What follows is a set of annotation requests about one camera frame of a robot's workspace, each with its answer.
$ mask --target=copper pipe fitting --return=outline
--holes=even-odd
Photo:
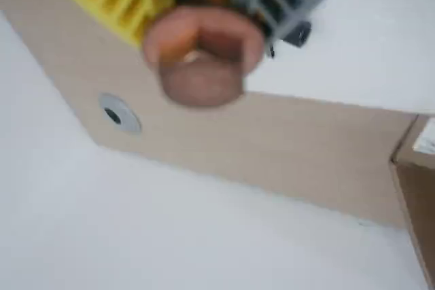
[[[244,77],[263,57],[264,37],[229,3],[181,0],[145,34],[145,60],[176,103],[215,107],[244,93]]]

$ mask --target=cardboard box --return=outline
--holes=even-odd
[[[431,289],[435,287],[435,118],[419,116],[391,158],[398,196]]]

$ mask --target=white surface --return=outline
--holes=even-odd
[[[94,145],[0,16],[0,289],[425,289],[406,232]]]
[[[252,91],[435,113],[434,0],[327,0],[303,49],[276,45]]]
[[[414,151],[435,155],[435,118],[429,119],[414,143]]]

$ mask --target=beige panel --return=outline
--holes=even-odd
[[[97,143],[404,226],[387,163],[414,115],[261,94],[182,109],[161,96],[138,51],[70,0],[0,0],[0,8]],[[141,135],[111,125],[101,92],[130,105]]]

